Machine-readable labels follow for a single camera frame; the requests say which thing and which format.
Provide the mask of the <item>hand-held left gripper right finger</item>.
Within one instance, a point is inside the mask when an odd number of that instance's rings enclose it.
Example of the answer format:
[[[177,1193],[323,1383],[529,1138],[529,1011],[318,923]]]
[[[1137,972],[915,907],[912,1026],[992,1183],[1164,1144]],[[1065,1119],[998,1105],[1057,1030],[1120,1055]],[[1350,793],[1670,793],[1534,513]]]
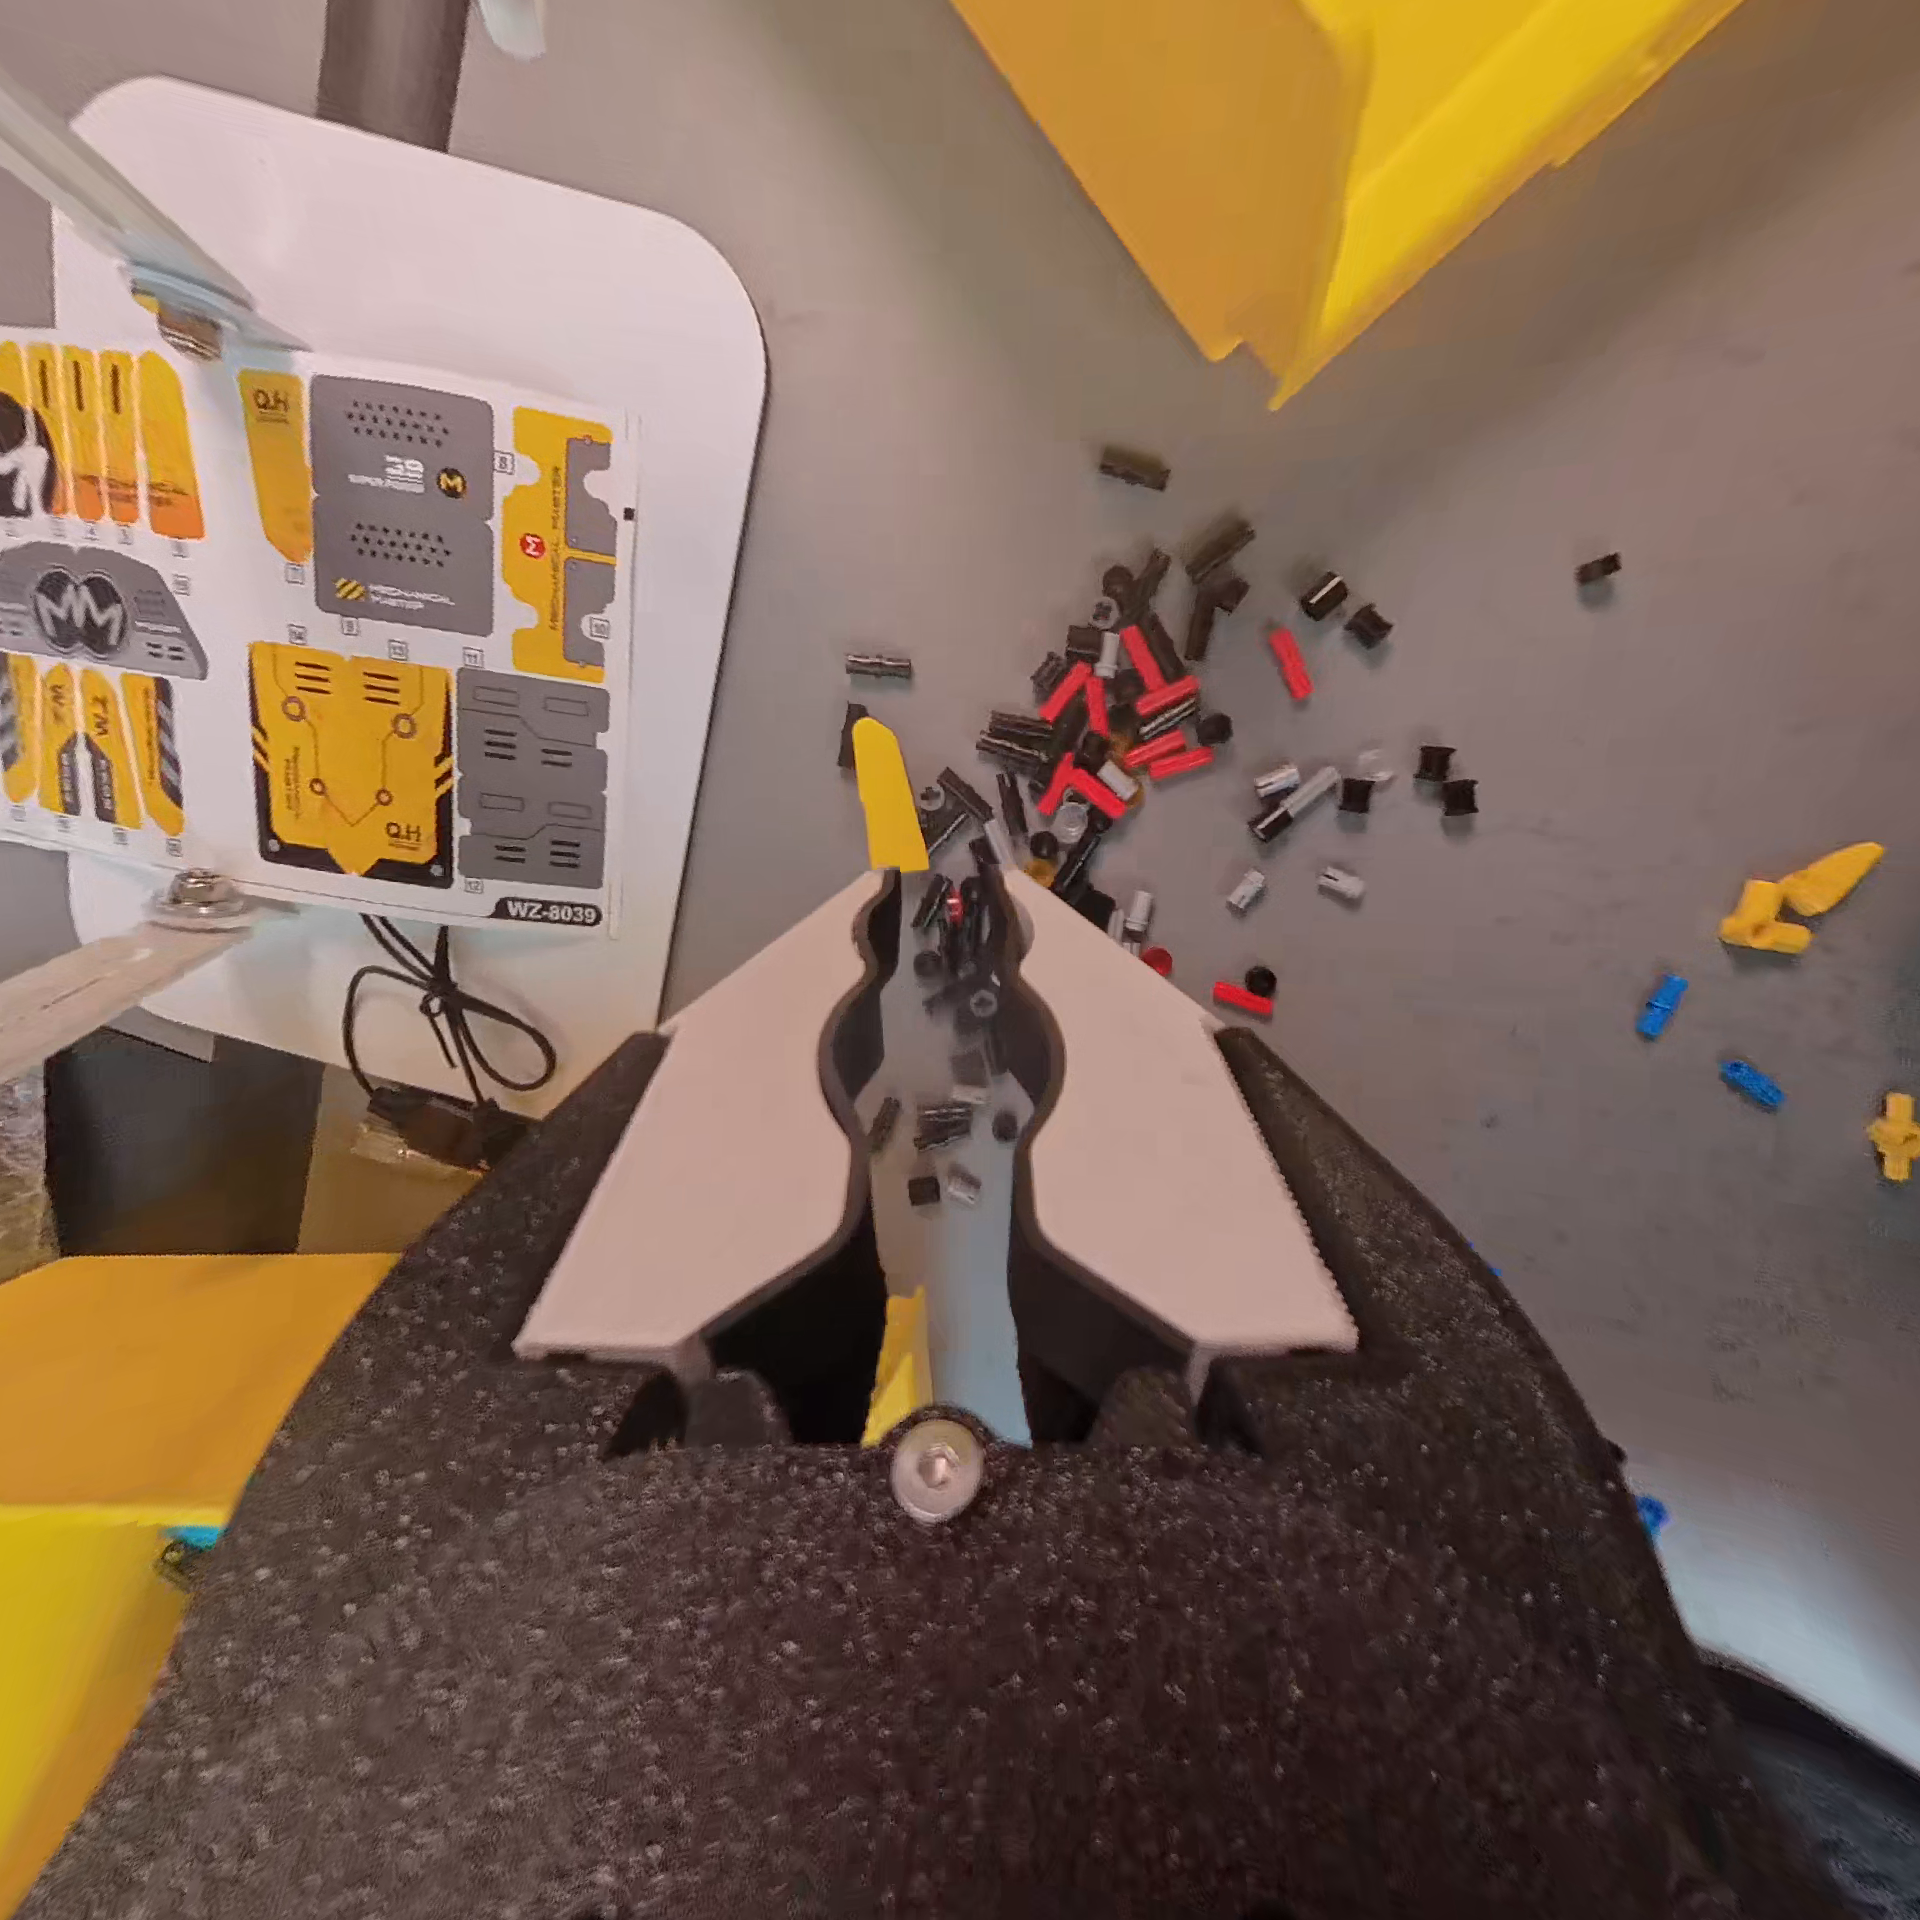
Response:
[[[1360,1334],[1219,1022],[1021,871],[992,883],[997,1033],[1027,1097],[1008,1302],[1028,1438],[1078,1442],[1129,1375],[1197,1408],[1223,1360]]]

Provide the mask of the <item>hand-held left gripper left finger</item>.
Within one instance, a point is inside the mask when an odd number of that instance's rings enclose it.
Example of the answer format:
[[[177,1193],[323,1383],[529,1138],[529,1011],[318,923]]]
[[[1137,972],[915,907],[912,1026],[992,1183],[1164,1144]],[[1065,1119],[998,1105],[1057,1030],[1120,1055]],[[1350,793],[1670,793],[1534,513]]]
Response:
[[[745,1375],[803,1444],[862,1441],[889,1287],[856,1096],[901,923],[901,876],[863,873],[662,1022],[519,1358]]]

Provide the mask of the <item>yellow thin lego liftarm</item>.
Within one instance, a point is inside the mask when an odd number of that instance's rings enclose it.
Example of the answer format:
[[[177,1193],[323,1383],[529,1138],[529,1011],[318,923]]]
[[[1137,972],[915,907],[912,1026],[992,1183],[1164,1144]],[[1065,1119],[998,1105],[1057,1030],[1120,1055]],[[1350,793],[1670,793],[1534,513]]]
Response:
[[[860,716],[851,744],[870,871],[927,873],[918,798],[895,735],[878,718]]]

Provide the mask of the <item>yellow divided storage bin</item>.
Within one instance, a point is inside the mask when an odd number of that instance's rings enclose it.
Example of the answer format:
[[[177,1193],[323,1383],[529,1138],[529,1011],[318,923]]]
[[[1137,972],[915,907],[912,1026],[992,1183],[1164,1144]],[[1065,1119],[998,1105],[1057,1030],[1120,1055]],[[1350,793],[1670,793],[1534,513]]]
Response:
[[[956,3],[1209,360],[1280,409],[1732,3]]]

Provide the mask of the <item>pile of small lego pins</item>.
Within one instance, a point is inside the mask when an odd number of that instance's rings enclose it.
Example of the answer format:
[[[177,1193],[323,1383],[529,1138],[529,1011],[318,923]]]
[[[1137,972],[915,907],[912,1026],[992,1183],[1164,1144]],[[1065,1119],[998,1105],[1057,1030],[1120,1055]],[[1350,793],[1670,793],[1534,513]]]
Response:
[[[1231,718],[1209,707],[1193,667],[1205,660],[1215,623],[1246,598],[1233,562],[1249,538],[1246,522],[1231,522],[1185,562],[1193,595],[1180,649],[1159,612],[1169,554],[1153,548],[1137,568],[1108,568],[1087,620],[1038,664],[1028,710],[995,710],[975,735],[975,754],[997,778],[997,802],[950,766],[917,788],[931,868],[909,920],[921,939],[915,972],[927,984],[926,1011],[949,1018],[961,1046],[949,1097],[918,1105],[912,1119],[918,1158],[967,1140],[1009,1070],[1009,962],[1001,960],[987,878],[1027,876],[1131,960],[1172,978],[1169,952],[1152,939],[1152,890],[1108,896],[1095,888],[1095,868],[1148,793],[1201,776],[1233,738]],[[838,744],[838,766],[853,776],[851,732],[860,716],[873,718],[868,707],[847,705]],[[1389,778],[1379,754],[1358,756],[1350,771],[1305,772],[1287,761],[1254,779],[1247,832],[1257,849],[1275,849],[1328,798],[1341,819],[1363,820]],[[937,868],[956,838],[967,873]]]

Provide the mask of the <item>yellow pointed lego tooth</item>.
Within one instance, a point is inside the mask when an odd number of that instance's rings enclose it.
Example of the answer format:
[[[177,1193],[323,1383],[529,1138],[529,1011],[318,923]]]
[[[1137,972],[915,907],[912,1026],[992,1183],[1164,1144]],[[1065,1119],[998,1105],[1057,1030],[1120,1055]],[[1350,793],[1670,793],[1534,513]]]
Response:
[[[1831,915],[1883,860],[1883,844],[1859,842],[1782,876],[1782,905],[1801,922]]]

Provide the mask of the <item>yellow plastic storage bin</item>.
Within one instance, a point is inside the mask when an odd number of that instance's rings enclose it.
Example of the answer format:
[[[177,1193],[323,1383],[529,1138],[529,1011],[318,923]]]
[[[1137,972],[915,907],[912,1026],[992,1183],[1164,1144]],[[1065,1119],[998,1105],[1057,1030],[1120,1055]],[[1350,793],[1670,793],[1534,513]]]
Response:
[[[71,1258],[5,1286],[5,1915],[187,1915],[143,1890],[174,1713],[132,1763],[187,1603],[153,1570],[215,1548],[265,1578],[270,1652],[468,1530],[599,1473],[648,1368],[520,1362],[532,1280],[456,1256]]]

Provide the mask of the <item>yellow grey sticker sheet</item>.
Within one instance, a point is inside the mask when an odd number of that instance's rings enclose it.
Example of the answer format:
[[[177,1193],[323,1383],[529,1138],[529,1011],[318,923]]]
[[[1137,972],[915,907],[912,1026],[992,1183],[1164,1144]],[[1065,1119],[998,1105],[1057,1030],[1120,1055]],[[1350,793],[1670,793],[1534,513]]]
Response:
[[[3,834],[612,930],[635,412],[332,353],[3,347]]]

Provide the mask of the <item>white wooden book stand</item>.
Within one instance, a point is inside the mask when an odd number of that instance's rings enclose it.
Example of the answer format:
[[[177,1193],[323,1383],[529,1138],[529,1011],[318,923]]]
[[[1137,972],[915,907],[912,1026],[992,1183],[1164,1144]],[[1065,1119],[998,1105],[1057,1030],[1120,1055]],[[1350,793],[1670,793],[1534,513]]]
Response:
[[[395,930],[471,998],[511,1088],[547,1114],[655,1022],[704,779],[765,401],[743,283],[646,208],[336,129],[175,80],[109,89],[69,126],[5,80],[5,169],[55,215],[55,322],[72,346],[332,353],[635,412],[630,766],[612,930],[435,923],[280,904],[205,868],[64,855],[81,959],[157,1018],[464,1096]]]

